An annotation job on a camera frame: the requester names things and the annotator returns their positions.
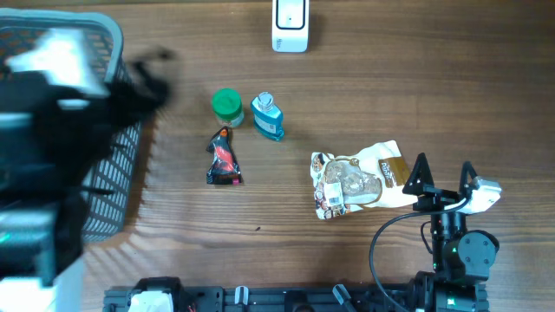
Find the beige snack bag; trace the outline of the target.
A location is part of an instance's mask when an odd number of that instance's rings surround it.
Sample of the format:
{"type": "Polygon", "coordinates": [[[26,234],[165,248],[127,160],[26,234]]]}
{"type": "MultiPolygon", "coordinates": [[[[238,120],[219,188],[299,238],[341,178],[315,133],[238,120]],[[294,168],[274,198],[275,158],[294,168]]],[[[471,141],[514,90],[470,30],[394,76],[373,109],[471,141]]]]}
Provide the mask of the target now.
{"type": "Polygon", "coordinates": [[[329,220],[369,208],[412,205],[402,192],[411,171],[394,140],[375,143],[354,155],[314,152],[310,176],[316,215],[329,220]]]}

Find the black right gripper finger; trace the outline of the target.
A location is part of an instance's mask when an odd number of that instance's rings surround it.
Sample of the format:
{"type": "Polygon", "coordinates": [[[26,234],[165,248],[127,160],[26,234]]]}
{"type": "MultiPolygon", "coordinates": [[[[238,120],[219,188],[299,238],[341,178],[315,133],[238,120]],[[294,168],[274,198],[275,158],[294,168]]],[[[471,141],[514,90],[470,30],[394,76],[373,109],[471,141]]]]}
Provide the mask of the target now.
{"type": "Polygon", "coordinates": [[[478,176],[470,161],[463,163],[460,174],[459,193],[462,195],[467,194],[467,186],[469,182],[478,176]]]}
{"type": "Polygon", "coordinates": [[[424,195],[434,191],[434,180],[425,153],[420,153],[414,168],[402,189],[404,194],[424,195]]]}

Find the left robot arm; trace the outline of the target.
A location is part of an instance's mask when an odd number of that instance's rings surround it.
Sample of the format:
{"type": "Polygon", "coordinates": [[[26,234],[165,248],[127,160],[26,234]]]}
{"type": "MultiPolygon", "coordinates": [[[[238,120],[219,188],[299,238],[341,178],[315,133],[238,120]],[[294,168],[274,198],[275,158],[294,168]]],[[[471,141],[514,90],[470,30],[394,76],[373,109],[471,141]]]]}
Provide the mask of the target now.
{"type": "Polygon", "coordinates": [[[76,311],[82,294],[84,192],[112,138],[167,103],[169,83],[107,84],[93,97],[43,77],[1,88],[1,309],[76,311]]]}

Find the green lid jar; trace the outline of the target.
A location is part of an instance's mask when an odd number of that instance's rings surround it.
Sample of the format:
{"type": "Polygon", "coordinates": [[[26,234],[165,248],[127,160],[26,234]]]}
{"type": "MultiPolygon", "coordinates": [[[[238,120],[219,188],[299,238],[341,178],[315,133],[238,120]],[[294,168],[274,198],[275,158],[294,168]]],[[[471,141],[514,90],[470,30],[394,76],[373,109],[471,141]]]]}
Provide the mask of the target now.
{"type": "Polygon", "coordinates": [[[241,97],[231,88],[222,88],[213,95],[212,111],[222,126],[238,127],[245,117],[241,97]]]}

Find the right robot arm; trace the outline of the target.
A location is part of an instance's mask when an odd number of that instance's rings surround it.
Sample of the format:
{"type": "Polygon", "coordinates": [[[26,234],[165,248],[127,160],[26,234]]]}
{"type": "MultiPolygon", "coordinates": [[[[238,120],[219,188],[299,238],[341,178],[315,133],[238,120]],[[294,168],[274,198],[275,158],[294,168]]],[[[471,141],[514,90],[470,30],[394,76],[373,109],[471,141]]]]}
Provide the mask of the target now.
{"type": "Polygon", "coordinates": [[[467,217],[491,208],[500,184],[481,177],[470,162],[461,168],[458,191],[437,188],[424,153],[402,192],[415,195],[413,210],[430,216],[432,272],[419,272],[403,301],[410,311],[488,311],[485,282],[500,249],[499,240],[483,230],[470,231],[467,217]]]}

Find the red black snack pouch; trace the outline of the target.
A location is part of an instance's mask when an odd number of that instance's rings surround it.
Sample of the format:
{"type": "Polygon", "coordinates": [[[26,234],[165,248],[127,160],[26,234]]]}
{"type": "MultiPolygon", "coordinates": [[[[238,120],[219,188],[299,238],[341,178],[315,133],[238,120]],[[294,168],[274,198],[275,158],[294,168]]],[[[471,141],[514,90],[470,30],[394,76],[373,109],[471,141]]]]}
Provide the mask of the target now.
{"type": "Polygon", "coordinates": [[[232,131],[229,127],[220,128],[211,138],[206,150],[213,160],[206,172],[209,185],[239,185],[243,182],[242,173],[230,145],[232,131]]]}

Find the blue mouthwash bottle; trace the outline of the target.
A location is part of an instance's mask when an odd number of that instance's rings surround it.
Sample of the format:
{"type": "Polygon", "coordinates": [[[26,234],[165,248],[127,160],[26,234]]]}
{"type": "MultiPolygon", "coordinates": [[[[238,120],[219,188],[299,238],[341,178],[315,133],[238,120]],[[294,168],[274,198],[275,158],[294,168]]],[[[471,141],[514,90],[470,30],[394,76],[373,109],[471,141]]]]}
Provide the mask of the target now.
{"type": "Polygon", "coordinates": [[[284,137],[282,110],[269,92],[262,92],[251,101],[255,128],[268,139],[280,141],[284,137]]]}

